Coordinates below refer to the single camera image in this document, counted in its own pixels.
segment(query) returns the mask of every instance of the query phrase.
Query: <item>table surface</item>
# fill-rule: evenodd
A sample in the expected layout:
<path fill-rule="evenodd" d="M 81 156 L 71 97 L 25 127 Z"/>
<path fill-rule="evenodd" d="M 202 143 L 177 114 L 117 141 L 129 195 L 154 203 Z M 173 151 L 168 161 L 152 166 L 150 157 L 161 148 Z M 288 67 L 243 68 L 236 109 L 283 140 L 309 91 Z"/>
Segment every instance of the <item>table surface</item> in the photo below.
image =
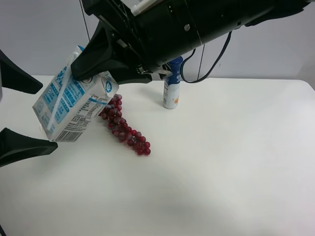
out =
<path fill-rule="evenodd" d="M 46 86 L 52 77 L 35 76 Z M 8 236 L 313 236 L 315 91 L 305 82 L 208 79 L 122 85 L 138 157 L 97 118 L 73 144 L 0 169 Z M 37 95 L 4 89 L 0 130 L 45 138 Z"/>

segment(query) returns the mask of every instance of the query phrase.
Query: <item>black cable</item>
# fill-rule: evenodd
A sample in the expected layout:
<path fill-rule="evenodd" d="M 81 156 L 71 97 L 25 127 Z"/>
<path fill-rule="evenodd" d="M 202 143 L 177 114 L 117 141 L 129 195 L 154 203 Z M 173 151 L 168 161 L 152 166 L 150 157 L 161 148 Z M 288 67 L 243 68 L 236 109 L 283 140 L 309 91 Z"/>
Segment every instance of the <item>black cable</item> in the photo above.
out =
<path fill-rule="evenodd" d="M 85 29 L 87 30 L 88 38 L 89 38 L 89 42 L 90 42 L 91 39 L 90 39 L 90 34 L 89 34 L 87 22 L 86 22 L 85 16 L 84 16 L 84 10 L 83 10 L 83 6 L 82 6 L 82 2 L 81 2 L 81 0 L 79 0 L 79 2 L 80 2 L 80 7 L 81 7 L 81 11 L 82 11 L 82 16 L 83 16 L 84 24 L 85 24 Z"/>
<path fill-rule="evenodd" d="M 200 75 L 200 70 L 201 70 L 201 66 L 202 66 L 202 59 L 203 59 L 203 53 L 205 52 L 205 47 L 206 47 L 206 45 L 204 44 L 203 49 L 202 49 L 202 54 L 201 54 L 201 60 L 200 60 L 197 80 L 199 80 L 199 75 Z"/>
<path fill-rule="evenodd" d="M 226 49 L 227 49 L 227 46 L 228 44 L 230 43 L 230 40 L 231 40 L 231 36 L 232 36 L 232 32 L 228 33 L 228 36 L 227 36 L 227 39 L 226 39 L 226 42 L 222 48 L 222 51 L 220 52 L 218 58 L 216 59 L 215 63 L 213 64 L 213 66 L 211 67 L 211 69 L 208 71 L 208 73 L 202 77 L 200 80 L 196 80 L 196 81 L 187 81 L 184 77 L 184 65 L 186 64 L 186 62 L 192 58 L 192 56 L 195 54 L 196 52 L 196 49 L 193 50 L 192 54 L 186 58 L 182 65 L 181 65 L 181 76 L 182 76 L 182 79 L 186 82 L 186 83 L 189 83 L 189 84 L 196 84 L 196 83 L 199 83 L 201 81 L 204 81 L 205 79 L 208 78 L 208 76 L 211 74 L 211 72 L 213 71 L 213 69 L 216 67 L 216 65 L 218 64 L 218 62 L 220 61 L 220 59 L 222 58 L 223 54 L 225 53 Z"/>
<path fill-rule="evenodd" d="M 6 236 L 6 234 L 5 234 L 4 230 L 3 230 L 3 228 L 1 227 L 1 225 L 0 225 L 0 235 L 1 236 Z"/>

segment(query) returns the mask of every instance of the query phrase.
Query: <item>red grapes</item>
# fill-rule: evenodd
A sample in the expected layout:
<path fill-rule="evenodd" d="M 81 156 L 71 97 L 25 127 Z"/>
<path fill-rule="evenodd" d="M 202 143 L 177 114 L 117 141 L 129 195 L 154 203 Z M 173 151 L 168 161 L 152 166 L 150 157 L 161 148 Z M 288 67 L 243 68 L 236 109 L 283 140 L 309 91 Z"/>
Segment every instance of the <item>red grapes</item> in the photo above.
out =
<path fill-rule="evenodd" d="M 107 128 L 112 131 L 112 134 L 118 138 L 120 143 L 127 142 L 127 145 L 132 147 L 139 156 L 150 155 L 151 144 L 146 141 L 146 137 L 142 136 L 141 132 L 128 126 L 126 120 L 122 117 L 122 98 L 120 94 L 115 94 L 99 116 L 108 121 Z"/>

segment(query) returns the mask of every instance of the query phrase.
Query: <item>bottle label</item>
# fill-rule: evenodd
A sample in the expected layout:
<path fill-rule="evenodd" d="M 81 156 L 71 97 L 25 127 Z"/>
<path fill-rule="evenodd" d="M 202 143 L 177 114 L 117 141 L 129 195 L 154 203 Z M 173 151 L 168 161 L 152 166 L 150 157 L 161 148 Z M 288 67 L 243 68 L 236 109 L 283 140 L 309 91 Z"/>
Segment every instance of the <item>bottle label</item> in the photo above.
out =
<path fill-rule="evenodd" d="M 178 69 L 178 71 L 174 70 L 173 75 L 169 78 L 165 79 L 165 82 L 167 82 L 168 85 L 174 85 L 179 84 L 181 82 L 181 72 Z"/>
<path fill-rule="evenodd" d="M 164 83 L 164 106 L 168 109 L 175 109 L 179 101 L 180 84 L 169 85 Z"/>

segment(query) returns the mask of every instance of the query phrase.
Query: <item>screw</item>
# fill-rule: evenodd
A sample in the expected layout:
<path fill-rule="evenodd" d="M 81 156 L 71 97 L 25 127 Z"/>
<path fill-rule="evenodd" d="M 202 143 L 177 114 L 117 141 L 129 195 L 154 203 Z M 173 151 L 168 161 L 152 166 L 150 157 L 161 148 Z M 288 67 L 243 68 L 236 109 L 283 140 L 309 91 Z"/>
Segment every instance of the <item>screw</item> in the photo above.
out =
<path fill-rule="evenodd" d="M 189 31 L 190 30 L 190 24 L 185 25 L 184 29 L 185 29 L 185 31 Z"/>

